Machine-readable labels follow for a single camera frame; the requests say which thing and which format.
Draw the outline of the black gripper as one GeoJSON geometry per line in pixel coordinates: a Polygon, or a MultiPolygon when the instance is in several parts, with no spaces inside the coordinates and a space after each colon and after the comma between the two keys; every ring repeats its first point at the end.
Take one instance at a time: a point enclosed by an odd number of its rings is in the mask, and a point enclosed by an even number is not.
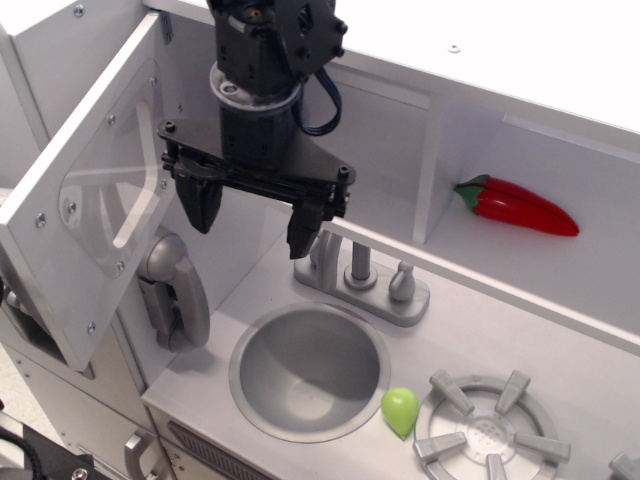
{"type": "Polygon", "coordinates": [[[321,148],[286,117],[250,120],[222,112],[167,119],[157,126],[170,172],[192,227],[207,234],[223,187],[293,205],[287,227],[290,259],[304,258],[323,219],[346,213],[356,170],[321,148]]]}

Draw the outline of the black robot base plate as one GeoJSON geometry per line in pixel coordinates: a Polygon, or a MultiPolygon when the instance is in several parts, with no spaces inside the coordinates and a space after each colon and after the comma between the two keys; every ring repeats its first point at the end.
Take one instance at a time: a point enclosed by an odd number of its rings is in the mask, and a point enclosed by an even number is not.
{"type": "Polygon", "coordinates": [[[105,479],[90,455],[75,455],[1,412],[2,479],[105,479]]]}

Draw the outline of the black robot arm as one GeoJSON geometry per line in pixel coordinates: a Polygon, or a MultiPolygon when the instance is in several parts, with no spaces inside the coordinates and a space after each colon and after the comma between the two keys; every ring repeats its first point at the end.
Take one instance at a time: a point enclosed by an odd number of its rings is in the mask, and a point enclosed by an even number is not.
{"type": "Polygon", "coordinates": [[[211,1],[216,118],[165,120],[163,167],[190,224],[210,230],[222,191],[291,205],[290,256],[307,256],[325,221],[345,214],[355,169],[315,138],[333,132],[341,95],[325,67],[344,55],[332,1],[211,1]]]}

